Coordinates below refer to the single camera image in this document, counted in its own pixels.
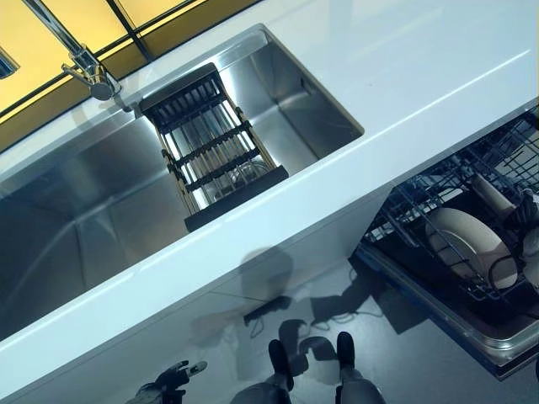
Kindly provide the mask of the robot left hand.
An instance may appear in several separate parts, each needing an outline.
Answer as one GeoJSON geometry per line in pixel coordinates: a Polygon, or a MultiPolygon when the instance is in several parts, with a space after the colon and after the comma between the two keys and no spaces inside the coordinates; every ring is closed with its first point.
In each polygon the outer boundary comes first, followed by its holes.
{"type": "Polygon", "coordinates": [[[205,361],[190,364],[187,360],[178,362],[164,370],[153,382],[139,388],[128,401],[134,404],[177,404],[182,403],[187,385],[192,377],[207,368],[205,361]]]}

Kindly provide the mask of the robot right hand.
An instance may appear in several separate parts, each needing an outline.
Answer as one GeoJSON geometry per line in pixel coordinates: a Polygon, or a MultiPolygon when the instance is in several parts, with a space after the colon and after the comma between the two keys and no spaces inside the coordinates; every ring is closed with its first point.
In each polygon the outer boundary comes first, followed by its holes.
{"type": "Polygon", "coordinates": [[[538,227],[538,194],[531,189],[524,189],[520,203],[504,219],[504,227],[519,231],[530,231],[538,227]]]}

